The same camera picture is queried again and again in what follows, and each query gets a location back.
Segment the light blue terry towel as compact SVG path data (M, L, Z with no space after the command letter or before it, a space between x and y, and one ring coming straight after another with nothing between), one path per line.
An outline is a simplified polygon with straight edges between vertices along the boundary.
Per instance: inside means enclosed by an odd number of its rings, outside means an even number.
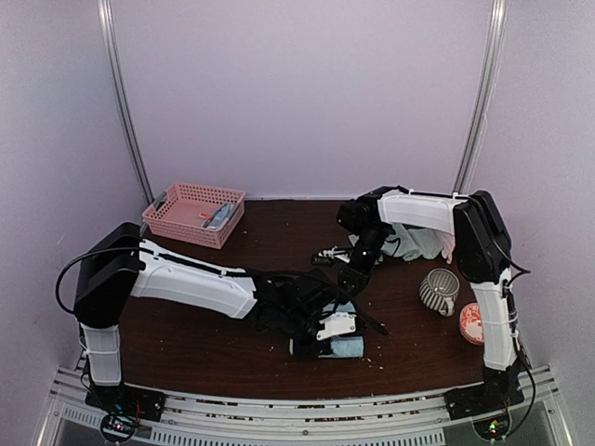
M355 307L352 303L347 304L328 304L323 310L323 316L327 317L335 312L349 312L356 315ZM360 359L364 355L364 335L361 331L355 331L353 334L345 334L329 338L332 343L333 355L326 358L296 358L300 360L313 359Z

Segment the blue polka dot striped towel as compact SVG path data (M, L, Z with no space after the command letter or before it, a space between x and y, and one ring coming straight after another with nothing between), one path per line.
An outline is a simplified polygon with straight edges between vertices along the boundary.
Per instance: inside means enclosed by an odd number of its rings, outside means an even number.
M203 214L205 218L201 228L207 230L219 230L226 225L234 224L243 211L241 203L226 202L216 209L212 214Z

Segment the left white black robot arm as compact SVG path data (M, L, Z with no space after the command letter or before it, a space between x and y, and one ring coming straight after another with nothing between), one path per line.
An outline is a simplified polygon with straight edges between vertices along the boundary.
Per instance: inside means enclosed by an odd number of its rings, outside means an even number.
M141 238L138 225L125 222L87 253L63 267L61 283L79 268L73 315L84 340L90 383L115 413L127 411L134 394L124 384L119 321L129 298L155 298L204 308L259 328L285 333L292 348L321 345L336 286L319 270L258 271L217 266L183 256Z

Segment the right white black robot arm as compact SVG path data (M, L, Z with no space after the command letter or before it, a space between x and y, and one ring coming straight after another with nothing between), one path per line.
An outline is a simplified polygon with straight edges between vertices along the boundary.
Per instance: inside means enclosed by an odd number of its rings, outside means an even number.
M477 402L497 409L512 394L521 359L516 335L516 308L509 296L516 264L511 238L492 195L436 194L401 186L381 187L351 199L337 211L337 223L358 240L349 262L337 275L349 297L369 283L381 247L396 224L437 230L454 239L456 265L470 283L483 321L483 384Z

